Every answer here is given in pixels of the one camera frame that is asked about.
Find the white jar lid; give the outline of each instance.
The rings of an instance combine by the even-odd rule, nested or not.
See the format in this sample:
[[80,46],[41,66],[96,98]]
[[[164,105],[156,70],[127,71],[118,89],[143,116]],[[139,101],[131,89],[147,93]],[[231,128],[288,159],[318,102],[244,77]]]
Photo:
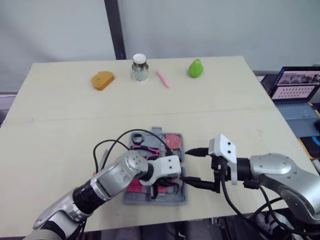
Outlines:
[[146,61],[147,61],[147,57],[142,53],[137,53],[133,55],[133,62],[135,64],[144,64]]

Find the white wall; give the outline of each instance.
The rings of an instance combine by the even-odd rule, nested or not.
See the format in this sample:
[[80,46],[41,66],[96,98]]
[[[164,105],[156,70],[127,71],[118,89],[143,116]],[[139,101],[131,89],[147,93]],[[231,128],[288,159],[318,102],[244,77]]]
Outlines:
[[320,63],[320,0],[118,2],[127,58],[242,55],[270,71]]
[[114,59],[104,0],[0,0],[0,92],[35,62]]

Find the bread slice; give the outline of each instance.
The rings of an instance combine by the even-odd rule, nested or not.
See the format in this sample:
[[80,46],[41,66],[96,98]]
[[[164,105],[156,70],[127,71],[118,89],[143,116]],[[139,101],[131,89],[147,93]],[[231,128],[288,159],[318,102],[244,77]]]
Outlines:
[[114,79],[115,79],[115,76],[112,72],[99,71],[97,75],[94,75],[91,78],[91,83],[96,89],[101,91],[106,86],[108,86]]

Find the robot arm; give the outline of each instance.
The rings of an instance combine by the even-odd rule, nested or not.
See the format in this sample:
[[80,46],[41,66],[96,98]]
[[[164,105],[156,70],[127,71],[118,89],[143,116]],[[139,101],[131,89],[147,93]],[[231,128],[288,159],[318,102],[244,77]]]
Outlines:
[[237,158],[236,146],[223,134],[210,140],[209,148],[195,148],[186,152],[193,156],[211,156],[214,182],[201,181],[197,177],[182,180],[196,188],[220,192],[220,175],[233,185],[244,181],[246,188],[265,186],[279,194],[300,221],[320,224],[320,177],[299,168],[287,156],[269,153]]
[[129,150],[112,165],[47,208],[37,218],[34,231],[25,240],[75,239],[81,230],[81,223],[99,206],[128,187],[133,179],[140,179],[144,185],[151,186],[160,177],[177,176],[180,172],[180,161],[176,155],[160,157],[148,163],[136,151]]

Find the laptop keyboard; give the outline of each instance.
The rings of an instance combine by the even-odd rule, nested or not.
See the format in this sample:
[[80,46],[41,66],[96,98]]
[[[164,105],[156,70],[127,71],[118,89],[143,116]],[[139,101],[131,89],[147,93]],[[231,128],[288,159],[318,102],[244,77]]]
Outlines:
[[313,119],[318,117],[309,104],[279,104],[277,108],[285,120]]

